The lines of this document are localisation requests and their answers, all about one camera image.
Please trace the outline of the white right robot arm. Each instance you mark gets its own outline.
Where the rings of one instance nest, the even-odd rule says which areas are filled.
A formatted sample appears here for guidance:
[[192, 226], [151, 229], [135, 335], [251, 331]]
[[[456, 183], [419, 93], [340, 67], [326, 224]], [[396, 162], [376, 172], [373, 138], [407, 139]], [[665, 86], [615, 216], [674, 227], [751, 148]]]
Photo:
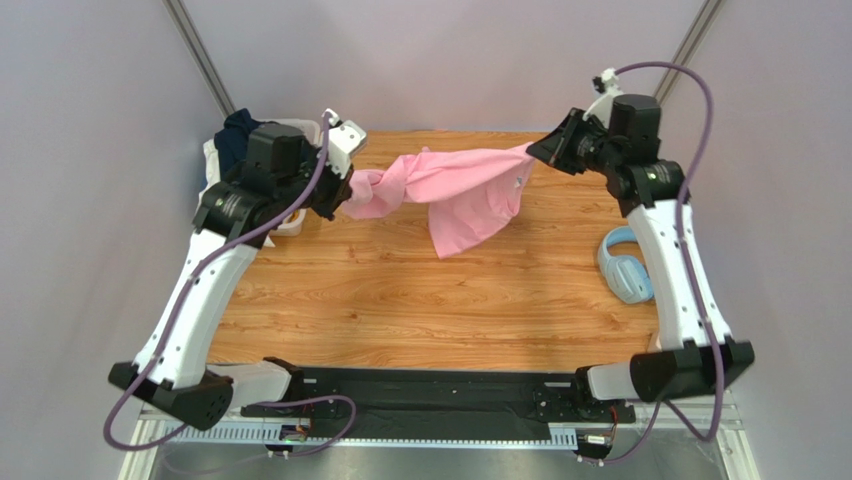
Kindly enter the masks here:
[[627, 362], [579, 369], [582, 392], [599, 402], [719, 396], [755, 360], [751, 343], [734, 339], [714, 303], [691, 231], [691, 206], [678, 196], [684, 171], [658, 155], [661, 118], [654, 98], [620, 94], [587, 111], [571, 109], [527, 149], [561, 172], [603, 175], [644, 256], [660, 347]]

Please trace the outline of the pink t shirt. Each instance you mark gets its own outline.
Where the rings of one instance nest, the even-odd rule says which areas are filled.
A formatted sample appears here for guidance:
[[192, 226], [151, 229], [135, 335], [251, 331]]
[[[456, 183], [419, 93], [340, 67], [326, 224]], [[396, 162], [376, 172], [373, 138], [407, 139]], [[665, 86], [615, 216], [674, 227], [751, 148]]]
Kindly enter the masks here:
[[379, 219], [406, 203], [425, 204], [437, 257], [461, 254], [518, 215], [536, 162], [527, 153], [530, 145], [453, 152], [425, 148], [399, 156], [384, 170], [357, 170], [343, 212], [357, 220]]

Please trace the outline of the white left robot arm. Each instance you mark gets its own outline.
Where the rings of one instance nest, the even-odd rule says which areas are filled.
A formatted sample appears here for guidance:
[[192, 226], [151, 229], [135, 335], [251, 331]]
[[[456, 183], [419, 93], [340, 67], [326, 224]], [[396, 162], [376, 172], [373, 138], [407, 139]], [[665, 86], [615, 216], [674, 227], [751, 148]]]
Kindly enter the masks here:
[[263, 123], [245, 157], [203, 192], [181, 277], [154, 332], [110, 384], [197, 430], [231, 409], [288, 395], [295, 369], [267, 357], [210, 366], [214, 334], [233, 292], [269, 233], [300, 209], [328, 220], [351, 197], [353, 158], [366, 146], [356, 123], [332, 118], [321, 144], [292, 125]]

